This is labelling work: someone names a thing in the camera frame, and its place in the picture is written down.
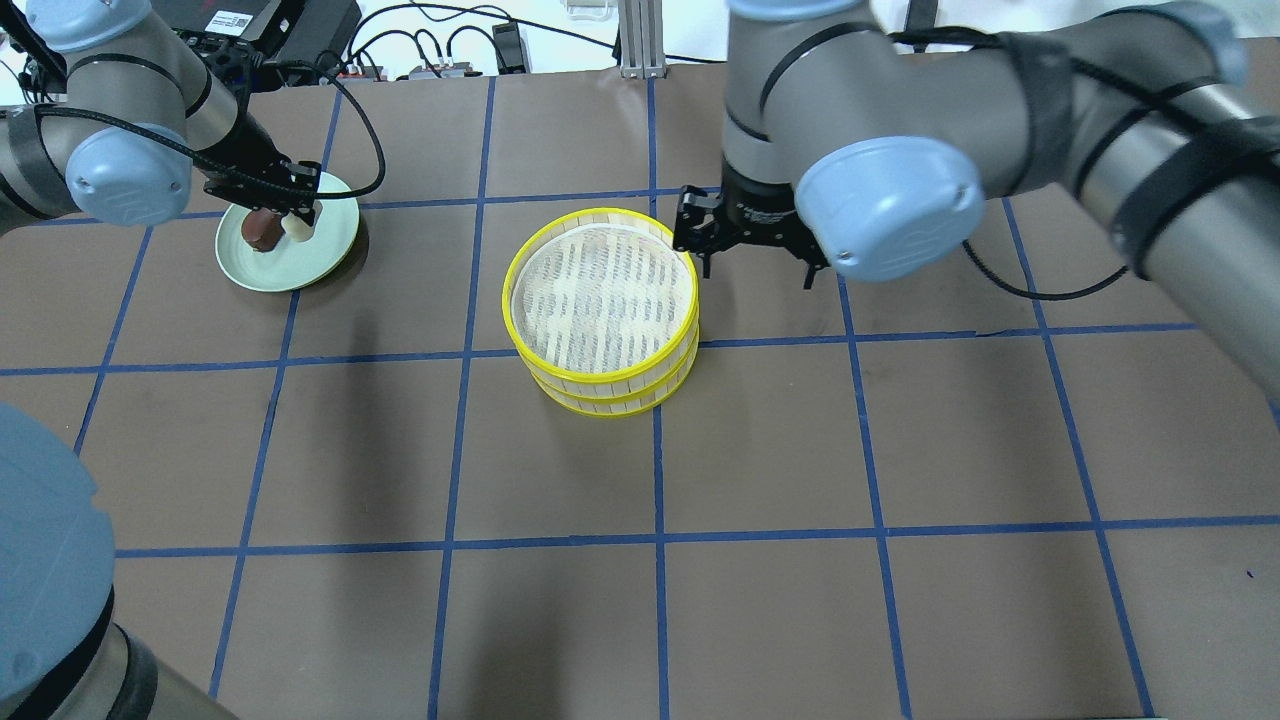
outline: yellow rim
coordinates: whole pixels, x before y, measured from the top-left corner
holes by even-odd
[[[678,375],[680,370],[685,366],[685,364],[690,363],[691,357],[698,354],[698,341],[700,340],[700,337],[701,337],[701,333],[699,333],[698,331],[695,331],[694,332],[694,342],[689,343],[689,347],[685,348],[684,355],[680,356],[680,361],[678,363],[676,363],[675,365],[672,365],[671,369],[667,370],[666,373],[663,373],[663,375],[660,378],[655,379],[654,382],[649,383],[648,386],[645,386],[645,387],[643,387],[643,388],[640,388],[640,389],[637,389],[635,392],[628,392],[627,395],[617,395],[617,396],[614,396],[614,395],[579,395],[576,392],[570,392],[567,389],[561,389],[558,387],[548,386],[547,380],[544,380],[543,378],[539,378],[538,375],[534,375],[534,378],[539,383],[541,383],[543,387],[550,387],[556,392],[563,395],[564,397],[570,397],[572,400],[581,400],[582,402],[598,402],[600,405],[613,405],[613,404],[617,404],[617,402],[631,402],[632,400],[637,400],[640,397],[644,397],[645,395],[652,393],[654,388],[662,387],[662,386],[669,383],[672,378],[675,378],[676,375]]]
[[[559,405],[561,407],[563,407],[563,409],[566,409],[566,410],[568,410],[571,413],[577,413],[579,415],[586,415],[588,418],[631,418],[634,415],[640,415],[643,413],[648,413],[648,411],[653,410],[654,407],[657,407],[657,406],[662,405],[663,402],[666,402],[667,400],[669,400],[672,395],[676,395],[676,391],[680,389],[681,387],[684,387],[685,380],[689,379],[689,374],[694,372],[692,364],[690,364],[687,366],[684,366],[684,368],[685,368],[685,377],[680,378],[680,382],[676,383],[676,387],[671,388],[669,391],[667,391],[666,395],[663,395],[662,397],[654,400],[649,405],[643,405],[643,406],[640,406],[636,410],[627,410],[626,413],[593,413],[590,410],[582,410],[581,407],[573,407],[572,405],[568,405],[567,402],[562,401],[561,398],[556,397],[554,395],[552,395],[549,392],[547,393],[547,397],[549,397],[552,400],[552,402],[554,402],[556,405]],[[548,387],[543,384],[543,380],[538,379],[538,375],[534,375],[534,382],[536,382],[543,388],[543,391],[548,389]]]
[[[667,345],[662,346],[662,348],[659,348],[658,352],[653,354],[649,359],[637,363],[635,365],[631,365],[630,368],[623,368],[621,370],[612,370],[608,373],[577,373],[573,370],[566,370],[564,368],[557,368],[556,365],[552,365],[550,363],[539,357],[532,350],[529,348],[527,345],[525,345],[525,341],[521,340],[520,337],[520,332],[516,329],[516,323],[511,318],[511,291],[516,284],[516,277],[518,275],[518,272],[524,269],[525,261],[527,260],[529,255],[531,255],[538,247],[541,246],[540,243],[543,241],[543,236],[550,232],[552,228],[567,223],[570,220],[585,218],[588,215],[602,215],[602,214],[620,214],[644,220],[645,223],[659,229],[663,238],[668,241],[671,240],[671,231],[667,229],[667,225],[659,223],[658,220],[654,220],[649,215],[643,215],[634,210],[626,210],[623,208],[591,208],[589,210],[579,210],[577,213],[570,213],[568,215],[557,218],[556,220],[547,223],[545,225],[543,225],[540,231],[534,233],[534,237],[529,238],[529,241],[525,242],[525,245],[520,249],[520,252],[516,252],[516,258],[511,261],[511,266],[507,268],[507,278],[502,283],[502,320],[507,325],[507,334],[509,334],[512,342],[516,343],[516,351],[520,352],[520,356],[524,357],[526,361],[532,363],[534,366],[538,368],[539,370],[571,383],[604,384],[604,383],[630,379],[635,375],[644,374],[652,370],[663,360],[666,360],[676,350],[676,347],[678,347],[680,343],[684,342],[685,337],[689,334],[690,328],[694,325],[694,323],[698,322],[698,314],[699,314],[698,270],[694,268],[694,261],[689,258],[689,254],[682,254],[684,256],[681,259],[685,261],[685,268],[689,270],[689,279],[690,282],[692,282],[692,290],[694,290],[692,299],[689,304],[689,313],[685,318],[684,324],[681,324],[680,327],[680,332],[677,332],[667,342]]]

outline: black cable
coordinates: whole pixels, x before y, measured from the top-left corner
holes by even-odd
[[[422,58],[424,63],[428,63],[426,50],[424,50],[422,45],[417,41],[417,36],[415,33],[412,33],[412,32],[407,32],[407,31],[403,31],[403,29],[387,29],[387,31],[379,32],[378,35],[375,35],[374,37],[371,37],[369,40],[369,42],[361,45],[360,50],[356,50],[355,53],[352,53],[349,55],[349,58],[357,58],[361,54],[366,54],[367,55],[367,50],[369,50],[370,45],[378,42],[379,40],[381,40],[384,37],[390,37],[393,35],[403,35],[404,37],[407,37],[411,41],[413,41],[413,47],[417,49],[419,56]]]
[[[27,85],[22,86],[22,96],[35,105],[40,102],[40,91],[45,87],[45,72],[40,68],[37,63],[29,55],[22,59],[22,73],[18,76],[19,83],[26,81]]]
[[[1111,273],[1106,278],[1091,284],[1084,290],[1076,290],[1074,292],[1032,292],[1029,290],[1014,287],[1007,282],[1005,282],[1000,275],[996,274],[995,270],[988,268],[987,264],[982,261],[982,258],[978,258],[978,254],[973,250],[973,245],[969,245],[968,240],[964,241],[961,247],[964,247],[964,254],[969,256],[969,261],[972,261],[974,266],[978,268],[978,270],[983,275],[986,275],[986,278],[991,281],[996,287],[1010,295],[1016,295],[1018,297],[1023,297],[1025,300],[1042,300],[1048,302],[1059,300],[1079,300],[1082,297],[1088,297],[1096,292],[1101,292],[1111,287],[1112,284],[1115,284],[1116,281],[1119,281],[1120,278],[1125,277],[1129,273],[1129,268],[1121,266],[1119,270]]]
[[[435,46],[435,58],[436,59],[443,59],[444,58],[444,50],[440,50],[440,41],[435,38],[435,35],[433,35],[431,31],[429,31],[426,28],[422,28],[422,29],[419,29],[419,31],[413,31],[413,38],[416,40],[417,36],[420,33],[424,33],[424,32],[426,33],[428,37],[431,38],[431,45]],[[426,69],[431,70],[433,76],[435,76],[438,78],[442,78],[442,79],[444,78],[444,76],[440,74],[439,68],[435,67],[435,63],[433,63],[430,60],[426,61]]]
[[[63,83],[67,82],[67,60],[61,55],[49,49],[49,45],[31,29],[27,17],[23,15],[13,0],[0,1],[0,27],[9,33],[17,45],[20,45],[27,55]]]
[[[342,55],[339,55],[335,50],[330,50],[329,47],[325,47],[324,50],[320,51],[319,55],[316,55],[316,65],[320,64],[320,60],[323,60],[325,55],[333,55],[333,59],[338,60],[339,70],[347,69],[347,61],[342,59]]]
[[[983,49],[1004,47],[1004,42],[1001,42],[1001,40],[997,36],[964,27],[941,27],[928,31],[896,32],[891,33],[888,37],[893,42],[900,42],[906,45],[941,44],[941,45],[969,45],[973,47],[983,47]],[[1071,70],[1075,72],[1076,74],[1085,76],[1107,87],[1111,87],[1112,90],[1123,92],[1124,95],[1128,95],[1130,99],[1135,100],[1142,105],[1146,105],[1147,108],[1160,111],[1171,122],[1181,126],[1183,129],[1185,131],[1194,133],[1199,132],[1207,126],[1207,123],[1204,123],[1199,118],[1196,118],[1190,113],[1174,105],[1172,101],[1161,97],[1155,92],[1151,92],[1146,87],[1142,87],[1137,82],[1119,73],[1115,73],[1103,67],[1089,63],[1088,60],[1073,56]],[[995,283],[996,287],[998,287],[1005,292],[1016,295],[1018,297],[1023,297],[1027,300],[1042,300],[1042,301],[1078,300],[1080,297],[1087,297],[1089,295],[1106,290],[1107,287],[1111,287],[1116,281],[1119,281],[1120,278],[1125,277],[1129,273],[1128,266],[1120,266],[1119,270],[1111,273],[1106,278],[1093,283],[1087,288],[1078,290],[1075,292],[1030,292],[1009,284],[1000,275],[992,272],[992,269],[988,268],[987,264],[983,263],[980,258],[978,258],[978,254],[974,252],[973,246],[969,245],[969,241],[965,241],[963,247],[965,255],[968,255],[969,260],[974,264],[974,266],[978,268],[978,270],[988,281]]]
[[[668,60],[684,60],[686,63],[703,63],[705,65],[719,65],[724,60],[708,60],[707,58],[690,58],[689,55],[667,55]]]
[[[497,6],[497,5],[474,5],[474,6],[471,6],[471,8],[467,8],[467,9],[465,9],[465,10],[458,10],[457,13],[453,13],[452,15],[448,15],[448,17],[444,17],[444,18],[433,18],[433,17],[431,17],[431,15],[430,15],[430,14],[429,14],[429,13],[426,12],[426,8],[419,8],[419,10],[421,10],[421,12],[422,12],[422,17],[425,17],[425,18],[426,18],[426,19],[429,19],[429,20],[431,20],[433,23],[447,23],[447,22],[449,22],[449,20],[452,20],[452,19],[454,19],[454,18],[461,18],[462,15],[466,15],[467,13],[474,13],[474,12],[476,12],[476,10],[481,9],[481,8],[489,8],[489,9],[493,9],[493,10],[498,10],[498,12],[499,12],[499,13],[502,13],[503,15],[507,15],[507,19],[508,19],[508,20],[513,19],[513,18],[511,17],[511,13],[508,13],[507,10],[503,10],[502,8],[499,8],[499,6]]]
[[[554,27],[554,26],[548,26],[548,24],[543,24],[543,23],[535,23],[532,20],[525,20],[525,19],[521,19],[521,18],[512,18],[511,15],[506,14],[506,10],[503,12],[503,14],[499,15],[499,14],[489,13],[489,12],[485,12],[485,10],[460,8],[457,5],[442,5],[442,4],[438,4],[438,3],[399,3],[399,4],[396,4],[396,5],[388,5],[385,8],[379,8],[378,10],[374,10],[372,13],[369,13],[367,15],[365,15],[364,18],[361,18],[361,20],[358,23],[356,23],[356,29],[351,35],[351,41],[347,42],[347,49],[351,50],[352,47],[355,47],[356,36],[360,35],[360,31],[364,29],[365,26],[370,20],[372,20],[374,18],[376,18],[378,15],[381,15],[383,13],[390,13],[392,10],[406,10],[406,9],[415,9],[415,8],[416,9],[430,8],[433,10],[454,10],[454,12],[470,13],[472,15],[480,15],[480,17],[485,17],[485,18],[494,18],[494,19],[499,19],[499,20],[513,22],[516,24],[524,24],[524,26],[538,28],[538,29],[544,29],[547,32],[554,32],[557,35],[563,35],[566,37],[575,37],[575,38],[581,40],[584,42],[590,42],[591,45],[598,45],[600,47],[605,47],[608,50],[613,50],[613,44],[612,42],[604,42],[603,40],[596,40],[594,37],[588,37],[585,35],[580,35],[580,33],[576,33],[576,32],[572,32],[572,31],[568,31],[568,29],[563,29],[563,28],[558,28],[558,27]]]
[[[424,27],[422,29],[416,29],[416,31],[413,31],[413,37],[415,37],[415,38],[416,38],[416,37],[417,37],[419,35],[426,35],[426,37],[429,37],[429,38],[431,40],[431,45],[433,45],[433,46],[435,47],[435,56],[436,56],[436,58],[443,58],[443,56],[444,56],[444,51],[443,51],[443,50],[440,50],[440,41],[439,41],[439,40],[436,40],[436,37],[435,37],[435,33],[433,33],[431,31],[429,31],[429,29],[426,29],[426,28]]]
[[[511,69],[507,65],[507,61],[502,59],[502,49],[498,47],[498,41],[494,40],[492,35],[489,35],[488,32],[477,28],[476,26],[462,26],[462,27],[460,27],[460,28],[457,28],[457,29],[454,29],[453,32],[449,33],[449,38],[444,42],[444,54],[447,56],[449,56],[449,58],[453,56],[453,38],[457,37],[460,33],[463,33],[463,32],[466,32],[468,29],[474,31],[474,32],[479,32],[480,35],[484,36],[485,40],[489,41],[489,45],[493,45],[493,54],[494,54],[494,56],[498,58],[498,69],[500,69],[500,70],[508,70],[508,69]]]
[[[337,78],[337,76],[334,76],[328,70],[321,69],[315,63],[308,63],[306,60],[297,60],[291,63],[269,63],[264,64],[264,67],[269,69],[279,68],[284,70],[308,69],[317,74],[324,76],[330,83],[333,83],[334,87],[338,88],[338,92],[340,92],[342,96],[346,97],[348,102],[351,102],[351,106],[356,109],[356,114],[360,115],[360,122],[364,123],[365,131],[369,133],[369,140],[372,141],[374,143],[374,154],[378,156],[378,177],[374,178],[371,183],[358,190],[348,190],[346,192],[314,192],[310,190],[298,190],[294,187],[276,184],[274,182],[268,182],[265,179],[253,177],[243,170],[219,163],[212,158],[202,152],[198,152],[196,150],[192,150],[180,142],[169,140],[168,137],[160,133],[152,132],[145,127],[140,127],[128,120],[108,115],[105,113],[99,113],[96,110],[84,110],[81,108],[67,108],[61,105],[37,105],[35,111],[40,117],[77,118],[82,120],[93,120],[97,123],[120,128],[127,132],[132,132],[133,135],[160,143],[168,147],[169,150],[173,150],[174,152],[191,158],[193,161],[200,163],[202,167],[209,168],[216,173],[221,173],[228,177],[236,178],[237,181],[252,187],[257,187],[259,190],[274,192],[276,195],[284,195],[288,197],[300,197],[305,200],[347,200],[349,197],[361,197],[369,195],[370,192],[374,192],[375,190],[381,187],[383,181],[387,179],[387,154],[383,151],[383,143],[378,138],[378,132],[374,129],[374,123],[369,119],[369,114],[365,113],[365,109],[360,105],[360,101],[356,100],[356,97]]]
[[[938,24],[938,0],[910,0],[906,4],[906,22],[902,29],[932,29]],[[928,42],[918,42],[911,46],[916,53],[929,49]]]

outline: black device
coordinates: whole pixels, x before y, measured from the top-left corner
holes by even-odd
[[[504,76],[529,72],[529,54],[518,23],[493,26],[494,45],[498,46],[498,73]]]
[[[164,0],[156,13],[197,53],[219,37],[236,37],[271,56],[302,14],[303,0]]]
[[[255,67],[307,61],[335,69],[361,18],[356,0],[164,0],[155,10],[219,79],[233,86],[244,55],[253,55]],[[255,73],[252,90],[319,81],[308,70],[271,70]]]

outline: light blue joint cap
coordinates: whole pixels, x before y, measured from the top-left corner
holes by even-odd
[[[1162,5],[1121,8],[1101,17],[1116,13],[1149,13],[1174,20],[1208,46],[1217,63],[1217,72],[1224,81],[1244,87],[1249,79],[1249,51],[1244,47],[1244,42],[1240,42],[1240,38],[1235,36],[1235,23],[1231,22],[1231,15],[1228,15],[1222,9],[1207,3],[1179,0]]]
[[[111,521],[65,445],[0,402],[0,700],[84,639],[115,570]]]
[[[837,273],[883,282],[940,260],[982,222],[982,177],[929,137],[877,137],[814,163],[796,187],[800,219]]]
[[[851,10],[865,0],[728,0],[728,9],[740,18],[765,23],[812,20],[841,10]]]
[[[115,40],[151,14],[151,0],[28,0],[27,22],[58,53]]]
[[[186,145],[172,129],[150,131]],[[114,225],[159,225],[191,200],[191,158],[120,128],[88,136],[67,163],[67,188],[81,210]]]

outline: brown food item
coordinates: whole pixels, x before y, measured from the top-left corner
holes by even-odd
[[[275,246],[280,243],[280,238],[284,237],[284,227],[280,224],[282,219],[282,215],[276,215],[266,208],[253,210],[241,223],[241,236],[244,237],[244,242],[253,250],[270,252],[275,250]]]

